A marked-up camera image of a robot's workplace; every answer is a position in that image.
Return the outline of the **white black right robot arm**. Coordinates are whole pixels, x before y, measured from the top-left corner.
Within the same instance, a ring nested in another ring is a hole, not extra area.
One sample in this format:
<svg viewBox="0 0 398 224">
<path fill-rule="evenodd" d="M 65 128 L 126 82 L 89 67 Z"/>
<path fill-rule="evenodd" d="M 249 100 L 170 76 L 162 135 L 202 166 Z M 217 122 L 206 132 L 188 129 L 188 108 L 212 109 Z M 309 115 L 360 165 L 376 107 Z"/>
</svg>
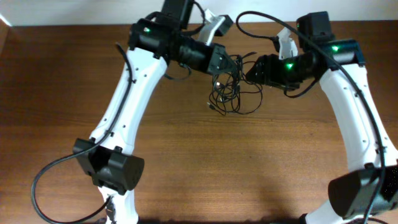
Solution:
<svg viewBox="0 0 398 224">
<path fill-rule="evenodd" d="M 328 184 L 328 200 L 300 223 L 367 223 L 397 208 L 397 149 L 384 129 L 369 90 L 357 41 L 338 40 L 328 13 L 313 12 L 285 25 L 276 53 L 263 55 L 247 72 L 251 82 L 295 98 L 306 80 L 326 94 L 344 140 L 349 172 Z"/>
</svg>

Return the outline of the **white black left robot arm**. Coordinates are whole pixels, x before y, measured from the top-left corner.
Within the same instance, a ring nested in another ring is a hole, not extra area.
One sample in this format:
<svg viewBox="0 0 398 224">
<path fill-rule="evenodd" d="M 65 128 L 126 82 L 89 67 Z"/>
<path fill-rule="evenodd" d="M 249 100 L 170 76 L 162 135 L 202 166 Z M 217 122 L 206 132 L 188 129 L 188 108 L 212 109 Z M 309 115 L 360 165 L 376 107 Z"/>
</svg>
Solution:
<svg viewBox="0 0 398 224">
<path fill-rule="evenodd" d="M 224 46 L 213 43 L 233 25 L 227 15 L 202 12 L 204 23 L 187 30 L 195 1 L 166 1 L 159 12 L 131 26 L 121 78 L 101 121 L 87 140 L 77 139 L 73 153 L 102 194 L 106 223 L 137 223 L 134 188 L 144 160 L 134 152 L 136 134 L 149 99 L 169 63 L 209 75 L 233 72 Z"/>
</svg>

